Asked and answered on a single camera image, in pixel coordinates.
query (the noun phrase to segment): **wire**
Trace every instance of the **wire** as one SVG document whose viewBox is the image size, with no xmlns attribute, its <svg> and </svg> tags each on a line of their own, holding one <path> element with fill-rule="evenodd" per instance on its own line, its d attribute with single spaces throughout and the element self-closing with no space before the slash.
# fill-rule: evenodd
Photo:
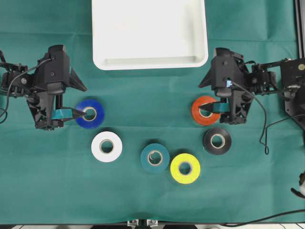
<svg viewBox="0 0 305 229">
<path fill-rule="evenodd" d="M 15 76 L 15 78 L 11 81 L 9 88 L 8 88 L 8 92 L 7 92 L 7 99 L 6 99 L 6 106 L 5 108 L 0 108 L 3 112 L 0 114 L 0 118 L 5 114 L 5 118 L 0 122 L 0 124 L 4 123 L 5 120 L 7 119 L 8 116 L 8 108 L 9 108 L 9 103 L 10 103 L 10 89 L 11 86 L 13 85 L 14 81 L 17 80 L 18 78 L 22 77 L 23 75 L 25 75 L 26 73 L 35 70 L 36 68 L 39 68 L 40 66 L 42 66 L 44 63 L 46 63 L 47 61 L 51 61 L 52 59 L 46 59 L 41 61 L 38 65 L 36 65 L 35 67 L 32 67 L 26 71 L 24 71 L 23 73 Z"/>
<path fill-rule="evenodd" d="M 286 120 L 289 120 L 289 119 L 292 119 L 292 118 L 297 118 L 297 117 L 301 117 L 301 116 L 305 116 L 305 114 L 298 114 L 298 115 L 295 115 L 295 116 L 291 116 L 291 117 L 288 117 L 288 118 L 284 118 L 284 119 L 281 119 L 277 122 L 274 122 L 274 123 L 271 123 L 269 124 L 267 127 L 266 127 L 266 130 L 265 130 L 265 143 L 267 145 L 267 133 L 268 133 L 268 128 L 271 127 L 272 125 L 275 125 L 275 124 L 278 124 L 278 123 L 281 123 L 281 122 L 284 122 Z"/>
<path fill-rule="evenodd" d="M 301 227 L 299 224 L 296 223 L 296 225 L 298 225 L 300 228 L 304 229 L 303 227 Z"/>
<path fill-rule="evenodd" d="M 279 223 L 279 225 L 281 225 L 284 229 L 286 229 L 286 227 L 283 224 Z"/>
<path fill-rule="evenodd" d="M 250 222 L 246 222 L 246 223 L 239 223 L 239 224 L 235 224 L 235 225 L 229 225 L 229 224 L 222 224 L 223 227 L 228 227 L 228 228 L 236 228 L 236 227 L 241 227 L 244 225 L 248 225 L 248 224 L 252 224 L 252 223 L 258 223 L 258 222 L 262 222 L 268 219 L 272 219 L 272 218 L 276 218 L 279 216 L 285 216 L 285 215 L 291 215 L 291 214 L 296 214 L 296 213 L 301 213 L 301 212 L 305 212 L 305 209 L 301 209 L 301 210 L 295 210 L 295 211 L 286 211 L 286 212 L 282 212 L 273 216 L 268 216 L 262 219 L 256 219 Z"/>
<path fill-rule="evenodd" d="M 265 154 L 268 155 L 269 154 L 269 147 L 267 146 L 267 143 L 262 142 L 262 139 L 264 137 L 264 133 L 265 133 L 265 129 L 266 129 L 266 125 L 267 125 L 267 112 L 266 109 L 264 108 L 264 106 L 262 105 L 262 103 L 259 101 L 259 99 L 253 95 L 251 92 L 249 92 L 247 89 L 243 88 L 241 85 L 231 81 L 232 84 L 236 87 L 239 87 L 240 89 L 242 89 L 243 91 L 245 91 L 247 94 L 249 94 L 252 98 L 254 98 L 258 104 L 260 105 L 260 107 L 262 108 L 263 112 L 264 112 L 264 126 L 263 126 L 263 131 L 261 134 L 261 137 L 259 138 L 259 143 L 265 146 Z"/>
</svg>

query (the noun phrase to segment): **teal tape strip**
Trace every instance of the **teal tape strip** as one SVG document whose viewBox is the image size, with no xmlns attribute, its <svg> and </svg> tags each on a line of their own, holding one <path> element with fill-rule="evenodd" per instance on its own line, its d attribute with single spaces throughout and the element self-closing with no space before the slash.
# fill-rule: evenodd
<svg viewBox="0 0 305 229">
<path fill-rule="evenodd" d="M 227 103 L 214 103 L 213 111 L 218 113 L 229 112 L 230 106 Z"/>
<path fill-rule="evenodd" d="M 53 111 L 52 120 L 73 118 L 71 109 L 58 109 Z"/>
</svg>

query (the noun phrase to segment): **yellow tape roll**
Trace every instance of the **yellow tape roll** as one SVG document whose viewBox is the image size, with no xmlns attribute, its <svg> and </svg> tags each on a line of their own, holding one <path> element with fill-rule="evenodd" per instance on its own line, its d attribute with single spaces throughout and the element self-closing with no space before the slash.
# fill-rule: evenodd
<svg viewBox="0 0 305 229">
<path fill-rule="evenodd" d="M 190 165 L 191 170 L 188 174 L 184 175 L 180 172 L 179 167 L 187 163 Z M 191 184 L 200 175 L 200 164 L 197 158 L 190 154 L 180 154 L 176 156 L 171 163 L 171 175 L 180 184 Z"/>
</svg>

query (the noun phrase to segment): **metal clamp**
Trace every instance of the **metal clamp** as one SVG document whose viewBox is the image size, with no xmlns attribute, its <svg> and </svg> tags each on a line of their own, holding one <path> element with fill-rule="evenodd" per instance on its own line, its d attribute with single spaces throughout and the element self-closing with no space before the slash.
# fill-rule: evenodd
<svg viewBox="0 0 305 229">
<path fill-rule="evenodd" d="M 139 225 L 139 220 L 138 219 L 133 219 L 133 220 L 127 221 L 127 226 L 128 227 L 135 228 L 138 225 Z"/>
<path fill-rule="evenodd" d="M 157 220 L 154 220 L 154 219 L 147 219 L 146 220 L 147 222 L 147 226 L 149 227 L 157 227 L 158 226 L 158 221 Z"/>
</svg>

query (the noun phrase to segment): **green tablecloth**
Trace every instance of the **green tablecloth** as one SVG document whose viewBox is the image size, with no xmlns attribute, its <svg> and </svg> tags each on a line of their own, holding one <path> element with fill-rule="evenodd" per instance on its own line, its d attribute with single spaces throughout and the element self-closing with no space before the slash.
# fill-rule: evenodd
<svg viewBox="0 0 305 229">
<path fill-rule="evenodd" d="M 71 121 L 49 133 L 34 129 L 24 99 L 11 100 L 8 120 L 0 126 L 0 224 L 135 218 L 241 222 L 304 208 L 290 192 L 304 170 L 302 131 L 294 122 L 271 128 L 266 156 L 258 143 L 263 113 L 254 102 L 246 124 L 214 125 L 230 132 L 233 145 L 226 155 L 213 156 L 202 145 L 210 127 L 196 124 L 190 112 L 196 98 L 213 95 L 210 88 L 197 86 L 215 47 L 257 62 L 297 57 L 293 1 L 207 0 L 206 15 L 210 58 L 205 66 L 106 72 L 92 62 L 91 1 L 0 1 L 0 49 L 7 61 L 34 66 L 49 46 L 65 44 L 88 91 L 68 89 L 64 105 L 74 107 L 92 97 L 106 111 L 98 129 L 85 130 Z M 260 99 L 268 122 L 286 117 L 277 95 Z M 103 130 L 123 141 L 121 157 L 110 164 L 91 154 L 91 141 Z M 183 186 L 169 169 L 145 172 L 140 153 L 151 140 L 164 144 L 171 158 L 181 152 L 195 155 L 202 165 L 200 178 Z M 274 219 L 304 220 L 304 214 Z"/>
</svg>

